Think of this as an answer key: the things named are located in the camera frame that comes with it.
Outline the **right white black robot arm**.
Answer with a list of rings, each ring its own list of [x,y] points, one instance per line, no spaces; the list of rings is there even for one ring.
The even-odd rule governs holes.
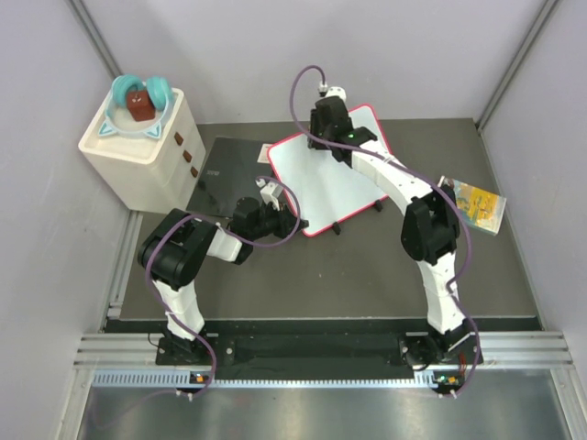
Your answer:
[[[438,362],[450,362],[471,332],[457,305],[460,221],[454,191],[429,184],[388,150],[379,151],[377,135],[365,126],[353,126],[344,100],[335,94],[320,94],[309,128],[309,148],[329,150],[334,160],[373,182],[404,216],[401,244],[416,262],[426,294],[428,352]]]

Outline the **pink framed whiteboard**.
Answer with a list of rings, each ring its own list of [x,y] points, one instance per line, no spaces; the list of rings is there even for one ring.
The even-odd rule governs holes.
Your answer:
[[[303,230],[307,237],[387,198],[375,183],[336,161],[329,151],[310,149],[301,133],[273,144],[267,157],[275,177],[292,190],[285,198],[308,222]]]

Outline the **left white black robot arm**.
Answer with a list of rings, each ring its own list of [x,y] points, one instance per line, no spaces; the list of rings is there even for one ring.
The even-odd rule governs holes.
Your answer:
[[[143,242],[138,264],[166,308],[167,328],[159,342],[159,365],[194,365],[210,358],[208,343],[199,335],[205,319],[199,310],[194,279],[205,259],[240,265],[253,243],[267,236],[285,239],[309,226],[282,203],[243,197],[236,203],[227,228],[171,210]]]

